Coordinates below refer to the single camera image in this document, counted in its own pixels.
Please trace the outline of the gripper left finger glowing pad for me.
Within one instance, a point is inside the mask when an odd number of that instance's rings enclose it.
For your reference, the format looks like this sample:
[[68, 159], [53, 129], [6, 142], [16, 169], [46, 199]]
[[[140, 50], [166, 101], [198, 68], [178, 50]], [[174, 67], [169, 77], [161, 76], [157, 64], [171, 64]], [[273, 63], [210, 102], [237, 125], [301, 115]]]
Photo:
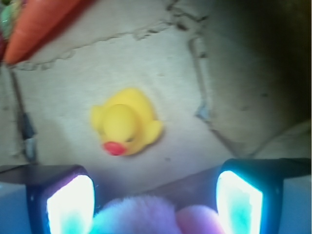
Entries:
[[3, 165], [2, 234], [87, 234], [95, 188], [80, 165]]

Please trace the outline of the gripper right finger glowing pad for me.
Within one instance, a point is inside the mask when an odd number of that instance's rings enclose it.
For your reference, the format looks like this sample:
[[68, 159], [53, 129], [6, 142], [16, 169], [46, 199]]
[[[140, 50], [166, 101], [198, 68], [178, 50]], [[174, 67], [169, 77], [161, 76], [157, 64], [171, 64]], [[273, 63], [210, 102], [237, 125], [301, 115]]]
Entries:
[[227, 234], [310, 234], [311, 159], [229, 159], [215, 199]]

